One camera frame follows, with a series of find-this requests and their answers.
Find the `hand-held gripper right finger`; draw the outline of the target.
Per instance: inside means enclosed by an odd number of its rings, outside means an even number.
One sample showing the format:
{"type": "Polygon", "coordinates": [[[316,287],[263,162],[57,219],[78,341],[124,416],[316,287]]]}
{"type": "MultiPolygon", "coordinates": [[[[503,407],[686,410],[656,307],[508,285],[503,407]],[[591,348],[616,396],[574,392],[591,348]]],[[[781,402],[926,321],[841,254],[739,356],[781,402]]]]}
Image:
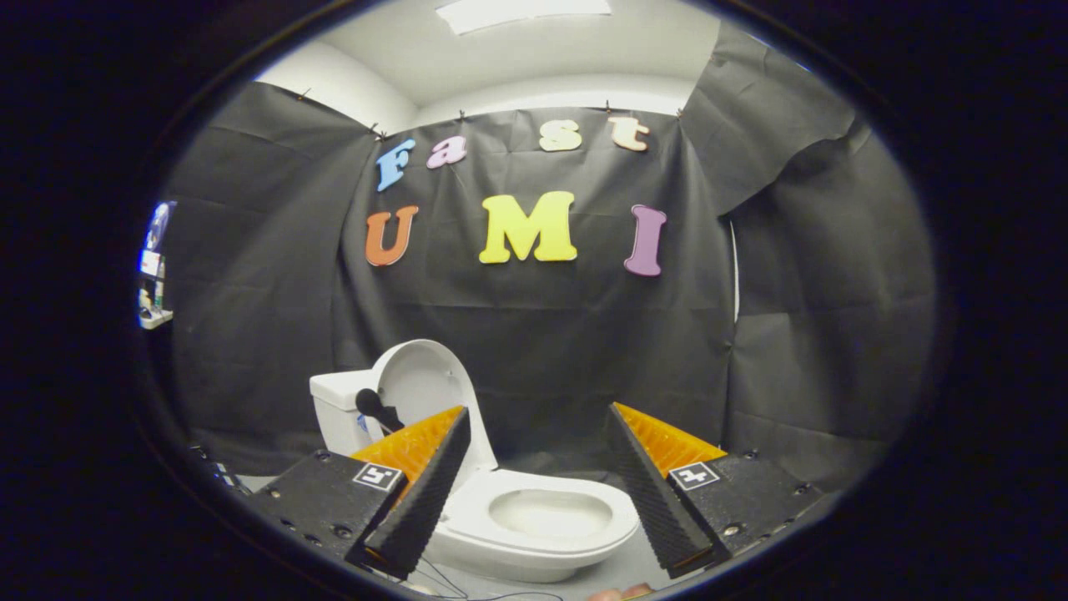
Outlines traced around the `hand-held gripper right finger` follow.
{"type": "Polygon", "coordinates": [[[604,437],[653,555],[670,578],[764,545],[824,497],[758,452],[725,452],[625,404],[610,406],[604,437]]]}

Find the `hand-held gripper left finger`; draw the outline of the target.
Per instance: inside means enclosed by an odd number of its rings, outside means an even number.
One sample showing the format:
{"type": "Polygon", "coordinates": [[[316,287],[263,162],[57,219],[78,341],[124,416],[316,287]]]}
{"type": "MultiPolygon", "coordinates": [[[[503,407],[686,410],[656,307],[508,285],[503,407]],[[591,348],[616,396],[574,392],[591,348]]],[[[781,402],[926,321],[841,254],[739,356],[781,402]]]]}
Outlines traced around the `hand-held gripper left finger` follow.
{"type": "Polygon", "coordinates": [[[405,579],[430,543],[470,442],[468,408],[451,407],[352,456],[314,452],[248,503],[325,556],[405,579]]]}

